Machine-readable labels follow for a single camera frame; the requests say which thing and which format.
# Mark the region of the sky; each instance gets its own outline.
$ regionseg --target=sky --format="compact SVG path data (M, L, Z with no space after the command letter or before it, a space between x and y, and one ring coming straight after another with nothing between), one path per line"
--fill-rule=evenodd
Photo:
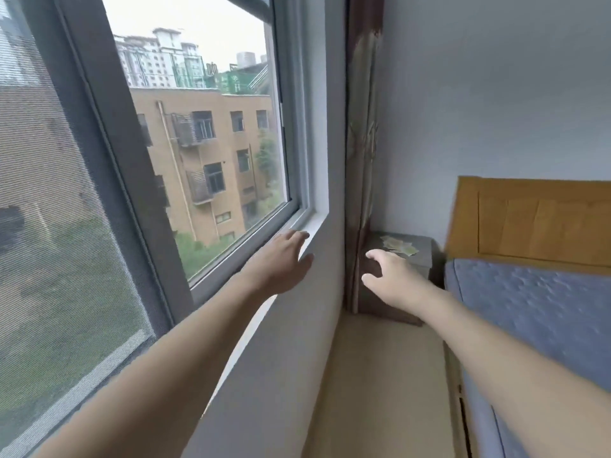
M227 0L103 0L112 33L154 37L156 27L182 31L181 41L199 45L204 63L219 71L236 53L265 54L263 22Z

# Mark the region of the brown curtain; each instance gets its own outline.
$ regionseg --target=brown curtain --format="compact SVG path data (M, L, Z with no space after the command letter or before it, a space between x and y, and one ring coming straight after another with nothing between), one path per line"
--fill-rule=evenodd
M369 230L378 118L376 81L384 0L348 0L346 136L347 308L358 311L359 250Z

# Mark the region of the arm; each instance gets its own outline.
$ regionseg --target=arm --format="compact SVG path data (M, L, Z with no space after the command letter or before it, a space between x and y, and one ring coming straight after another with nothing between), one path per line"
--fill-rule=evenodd
M407 261L367 257L382 277L363 283L387 304L419 316L446 341L531 458L611 455L611 394L469 311Z
M37 458L179 457L261 304L298 284L306 232L273 238L205 305L101 389Z

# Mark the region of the beige floor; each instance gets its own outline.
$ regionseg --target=beige floor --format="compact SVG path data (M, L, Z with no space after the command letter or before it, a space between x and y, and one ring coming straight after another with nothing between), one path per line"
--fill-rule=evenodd
M343 314L303 458L454 457L441 339Z

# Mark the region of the wooden headboard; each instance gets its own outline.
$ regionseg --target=wooden headboard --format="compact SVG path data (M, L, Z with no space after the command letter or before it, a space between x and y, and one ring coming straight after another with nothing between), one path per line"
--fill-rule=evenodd
M611 182L461 176L446 253L611 275Z

